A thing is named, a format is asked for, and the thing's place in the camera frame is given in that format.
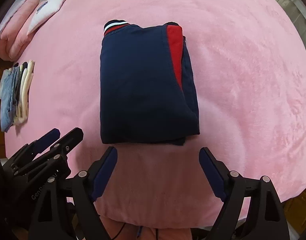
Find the navy red varsity jacket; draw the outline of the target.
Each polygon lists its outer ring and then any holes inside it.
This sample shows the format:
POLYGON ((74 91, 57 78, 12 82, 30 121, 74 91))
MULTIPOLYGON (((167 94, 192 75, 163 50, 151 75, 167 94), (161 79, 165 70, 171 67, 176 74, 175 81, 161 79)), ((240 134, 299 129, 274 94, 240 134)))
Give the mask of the navy red varsity jacket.
POLYGON ((200 133, 192 64, 179 24, 105 24, 100 125, 104 144, 182 146, 187 137, 200 133))

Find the wooden drawer cabinet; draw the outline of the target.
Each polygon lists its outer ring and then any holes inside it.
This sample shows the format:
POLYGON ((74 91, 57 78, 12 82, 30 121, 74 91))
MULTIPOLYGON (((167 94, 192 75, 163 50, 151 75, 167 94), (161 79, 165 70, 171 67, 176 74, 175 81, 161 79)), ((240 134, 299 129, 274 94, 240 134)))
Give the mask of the wooden drawer cabinet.
POLYGON ((306 189, 297 197, 285 201, 283 209, 287 222, 298 234, 302 234, 306 229, 306 189))

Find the folded cream garment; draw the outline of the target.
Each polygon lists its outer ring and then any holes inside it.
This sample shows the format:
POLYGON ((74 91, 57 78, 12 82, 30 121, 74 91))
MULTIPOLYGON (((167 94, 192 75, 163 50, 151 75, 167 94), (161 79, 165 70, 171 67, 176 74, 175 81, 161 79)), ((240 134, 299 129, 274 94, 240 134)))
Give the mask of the folded cream garment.
POLYGON ((20 68, 21 79, 16 114, 14 117, 15 126, 23 124, 28 119, 28 93, 33 79, 34 65, 35 62, 33 60, 29 60, 28 62, 24 62, 20 68))

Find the pink fleece trousers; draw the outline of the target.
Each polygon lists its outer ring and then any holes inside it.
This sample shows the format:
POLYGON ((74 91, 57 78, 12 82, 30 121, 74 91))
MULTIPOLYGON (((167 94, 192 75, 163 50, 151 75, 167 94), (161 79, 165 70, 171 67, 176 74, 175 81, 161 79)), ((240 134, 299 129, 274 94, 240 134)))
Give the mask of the pink fleece trousers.
POLYGON ((192 239, 190 229, 154 229, 114 221, 103 216, 100 219, 111 239, 192 239))

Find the folded blue jeans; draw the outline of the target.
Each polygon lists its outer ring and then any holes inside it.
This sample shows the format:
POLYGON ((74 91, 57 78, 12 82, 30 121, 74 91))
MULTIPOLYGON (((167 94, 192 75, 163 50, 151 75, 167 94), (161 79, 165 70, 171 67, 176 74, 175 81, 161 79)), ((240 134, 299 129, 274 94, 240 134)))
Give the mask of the folded blue jeans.
POLYGON ((0 126, 7 133, 14 123, 17 100, 16 93, 19 84, 20 68, 18 66, 3 71, 0 81, 0 126))

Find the black folded garment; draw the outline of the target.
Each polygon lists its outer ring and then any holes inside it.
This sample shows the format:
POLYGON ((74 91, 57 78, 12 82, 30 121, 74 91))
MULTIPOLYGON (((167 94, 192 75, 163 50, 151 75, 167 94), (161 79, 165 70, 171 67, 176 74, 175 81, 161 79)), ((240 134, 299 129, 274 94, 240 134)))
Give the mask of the black folded garment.
POLYGON ((16 93, 16 101, 17 101, 17 106, 16 106, 16 118, 18 119, 21 116, 21 108, 22 108, 22 93, 24 90, 24 83, 25 79, 27 76, 27 71, 28 71, 28 62, 24 62, 20 66, 20 79, 19 79, 19 84, 18 84, 18 89, 16 93))

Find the folded pink quilt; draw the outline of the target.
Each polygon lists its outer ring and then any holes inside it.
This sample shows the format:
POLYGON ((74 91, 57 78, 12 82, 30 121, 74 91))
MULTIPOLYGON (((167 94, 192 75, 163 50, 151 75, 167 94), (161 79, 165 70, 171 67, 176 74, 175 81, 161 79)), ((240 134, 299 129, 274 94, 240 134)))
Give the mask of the folded pink quilt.
POLYGON ((34 33, 28 34, 33 13, 40 0, 22 0, 7 12, 0 24, 0 58, 17 61, 34 33))

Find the white printed pillow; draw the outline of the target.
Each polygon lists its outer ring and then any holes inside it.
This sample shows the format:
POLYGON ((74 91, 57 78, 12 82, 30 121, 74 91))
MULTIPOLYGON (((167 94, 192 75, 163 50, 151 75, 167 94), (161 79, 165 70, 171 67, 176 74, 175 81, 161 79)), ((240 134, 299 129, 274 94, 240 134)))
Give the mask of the white printed pillow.
POLYGON ((47 0, 34 13, 27 35, 33 33, 38 27, 45 23, 50 17, 57 13, 66 0, 47 0))

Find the pink plush bed cover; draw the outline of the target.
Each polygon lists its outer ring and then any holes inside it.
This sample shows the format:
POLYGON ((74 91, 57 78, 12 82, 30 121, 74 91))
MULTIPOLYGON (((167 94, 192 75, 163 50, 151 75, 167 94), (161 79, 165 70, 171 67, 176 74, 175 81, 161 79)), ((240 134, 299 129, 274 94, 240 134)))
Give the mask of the pink plush bed cover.
POLYGON ((35 67, 10 157, 79 127, 72 174, 108 145, 118 163, 98 212, 148 228, 209 226, 221 202, 198 161, 306 188, 306 49, 275 0, 66 0, 21 56, 35 67))

